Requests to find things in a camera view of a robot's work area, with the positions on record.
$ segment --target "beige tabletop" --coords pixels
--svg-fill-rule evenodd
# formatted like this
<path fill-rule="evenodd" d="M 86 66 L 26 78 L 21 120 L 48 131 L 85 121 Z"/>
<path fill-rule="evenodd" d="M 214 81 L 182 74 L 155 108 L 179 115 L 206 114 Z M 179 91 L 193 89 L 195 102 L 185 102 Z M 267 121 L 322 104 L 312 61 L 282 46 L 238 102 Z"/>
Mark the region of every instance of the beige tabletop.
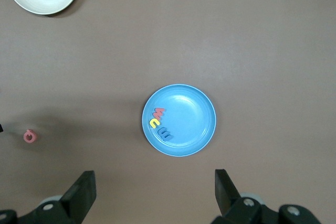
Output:
<path fill-rule="evenodd" d="M 75 0 L 48 17 L 0 4 L 0 209 L 26 214 L 93 169 L 85 224 L 206 224 L 224 168 L 271 209 L 334 223 L 336 0 Z M 217 113 L 210 143 L 183 158 L 141 126 L 173 83 Z"/>

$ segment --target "silver bolt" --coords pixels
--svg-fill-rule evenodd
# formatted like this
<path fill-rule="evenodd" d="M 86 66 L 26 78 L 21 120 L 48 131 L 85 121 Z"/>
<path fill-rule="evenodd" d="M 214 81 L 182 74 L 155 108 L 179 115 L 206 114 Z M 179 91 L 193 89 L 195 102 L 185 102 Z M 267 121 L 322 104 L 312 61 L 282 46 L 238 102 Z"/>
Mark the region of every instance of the silver bolt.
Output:
<path fill-rule="evenodd" d="M 293 206 L 287 207 L 287 211 L 289 211 L 292 215 L 295 215 L 295 216 L 300 215 L 300 211 L 296 207 L 293 207 Z"/>
<path fill-rule="evenodd" d="M 0 220 L 4 220 L 4 219 L 6 219 L 7 218 L 7 214 L 2 214 L 2 215 L 0 215 Z"/>
<path fill-rule="evenodd" d="M 248 207 L 253 207 L 254 206 L 254 202 L 251 199 L 244 199 L 244 204 L 245 204 L 245 206 L 248 206 Z"/>
<path fill-rule="evenodd" d="M 50 210 L 50 209 L 53 208 L 53 207 L 54 207 L 53 204 L 47 204 L 47 205 L 45 205 L 45 206 L 43 207 L 43 210 L 44 210 L 44 211 L 47 211 L 47 210 Z"/>

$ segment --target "letter w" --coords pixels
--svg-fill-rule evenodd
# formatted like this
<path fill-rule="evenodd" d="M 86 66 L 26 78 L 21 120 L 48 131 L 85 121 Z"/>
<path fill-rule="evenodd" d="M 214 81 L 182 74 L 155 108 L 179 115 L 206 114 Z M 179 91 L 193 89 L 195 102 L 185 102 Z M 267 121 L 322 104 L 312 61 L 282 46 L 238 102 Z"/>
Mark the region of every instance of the letter w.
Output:
<path fill-rule="evenodd" d="M 163 115 L 163 111 L 165 111 L 165 109 L 162 108 L 155 108 L 155 112 L 153 113 L 153 116 L 157 119 L 160 120 L 160 117 Z"/>

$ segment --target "table surface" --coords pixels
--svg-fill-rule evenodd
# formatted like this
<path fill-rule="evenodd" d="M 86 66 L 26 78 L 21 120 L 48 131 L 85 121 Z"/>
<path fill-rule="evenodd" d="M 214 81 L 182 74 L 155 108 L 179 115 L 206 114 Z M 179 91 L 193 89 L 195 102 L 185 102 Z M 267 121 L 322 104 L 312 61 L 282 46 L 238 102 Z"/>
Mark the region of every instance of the table surface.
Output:
<path fill-rule="evenodd" d="M 210 223 L 224 168 L 271 209 L 334 223 L 335 0 L 75 0 L 50 16 L 0 3 L 0 209 L 23 215 L 93 169 L 84 223 Z M 183 158 L 141 127 L 173 83 L 217 113 L 210 143 Z"/>

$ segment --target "black object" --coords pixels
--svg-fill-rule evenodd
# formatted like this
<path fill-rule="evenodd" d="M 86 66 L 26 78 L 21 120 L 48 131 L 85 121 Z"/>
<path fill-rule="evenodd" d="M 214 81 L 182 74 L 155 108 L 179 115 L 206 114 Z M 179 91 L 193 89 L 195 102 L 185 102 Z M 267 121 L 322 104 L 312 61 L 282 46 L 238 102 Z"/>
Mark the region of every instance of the black object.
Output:
<path fill-rule="evenodd" d="M 81 224 L 96 195 L 94 171 L 87 171 L 59 201 L 45 202 L 19 218 L 13 210 L 0 211 L 0 224 Z"/>
<path fill-rule="evenodd" d="M 228 173 L 215 171 L 215 194 L 222 216 L 212 224 L 321 224 L 306 208 L 283 205 L 275 212 L 251 198 L 241 198 Z"/>

